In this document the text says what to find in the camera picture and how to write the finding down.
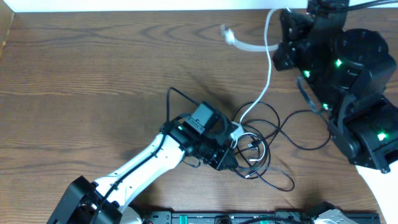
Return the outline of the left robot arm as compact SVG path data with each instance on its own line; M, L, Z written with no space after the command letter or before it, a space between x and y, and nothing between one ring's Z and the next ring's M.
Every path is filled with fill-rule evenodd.
M194 157L216 170L234 169L233 144L243 128L206 102L166 121L154 140L120 168L66 189L49 223L120 223L129 204L155 179Z

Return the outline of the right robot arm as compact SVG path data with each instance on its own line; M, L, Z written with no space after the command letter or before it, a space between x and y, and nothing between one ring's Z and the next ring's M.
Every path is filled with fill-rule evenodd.
M385 96L397 70L382 35L345 29L349 12L377 6L309 1L305 14L281 10L278 71L296 68L328 114L331 139L356 166L385 220L397 222L397 106Z

